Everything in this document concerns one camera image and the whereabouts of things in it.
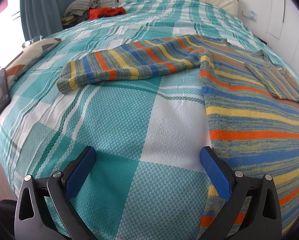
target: red cloth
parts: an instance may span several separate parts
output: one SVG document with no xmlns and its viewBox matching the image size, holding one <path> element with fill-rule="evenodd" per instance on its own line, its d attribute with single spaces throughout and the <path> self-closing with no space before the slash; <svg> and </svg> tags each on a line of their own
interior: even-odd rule
<svg viewBox="0 0 299 240">
<path fill-rule="evenodd" d="M 0 13 L 8 6 L 8 0 L 4 0 L 0 5 Z"/>
<path fill-rule="evenodd" d="M 115 16 L 115 15 L 120 15 L 120 14 L 126 14 L 126 11 L 123 7 L 116 7 L 116 8 L 100 8 L 100 9 L 90 9 L 90 17 L 88 20 L 95 20 L 100 17 L 110 17 L 110 16 Z"/>
</svg>

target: white wardrobe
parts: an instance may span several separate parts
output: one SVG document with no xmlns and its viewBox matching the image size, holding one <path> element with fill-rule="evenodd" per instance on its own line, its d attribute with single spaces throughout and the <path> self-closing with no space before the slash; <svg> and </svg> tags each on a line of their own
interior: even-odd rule
<svg viewBox="0 0 299 240">
<path fill-rule="evenodd" d="M 291 0 L 272 0 L 265 41 L 299 76 L 299 11 Z"/>
</svg>

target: window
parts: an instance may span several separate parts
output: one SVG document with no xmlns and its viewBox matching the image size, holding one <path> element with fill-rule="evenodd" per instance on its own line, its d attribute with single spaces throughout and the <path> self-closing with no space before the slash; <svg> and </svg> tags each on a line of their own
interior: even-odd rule
<svg viewBox="0 0 299 240">
<path fill-rule="evenodd" d="M 25 42 L 19 5 L 19 0 L 4 0 L 0 5 L 0 67 L 6 67 Z"/>
</svg>

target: blue gripper pad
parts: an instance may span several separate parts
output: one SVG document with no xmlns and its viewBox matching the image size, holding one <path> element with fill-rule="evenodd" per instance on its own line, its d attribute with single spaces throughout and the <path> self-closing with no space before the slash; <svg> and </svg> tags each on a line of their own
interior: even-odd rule
<svg viewBox="0 0 299 240">
<path fill-rule="evenodd" d="M 65 196 L 68 201 L 77 197 L 95 162 L 96 152 L 91 147 L 66 181 Z"/>
<path fill-rule="evenodd" d="M 230 181 L 205 148 L 202 148 L 200 157 L 201 164 L 211 179 L 218 195 L 228 201 L 232 195 Z"/>
</svg>

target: gray towel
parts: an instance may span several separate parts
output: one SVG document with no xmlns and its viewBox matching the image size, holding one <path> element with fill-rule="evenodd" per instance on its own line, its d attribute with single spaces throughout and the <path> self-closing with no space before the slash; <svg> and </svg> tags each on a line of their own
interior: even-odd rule
<svg viewBox="0 0 299 240">
<path fill-rule="evenodd" d="M 64 12 L 64 18 L 71 15 L 82 16 L 85 11 L 96 8 L 100 0 L 75 0 L 72 2 Z"/>
</svg>

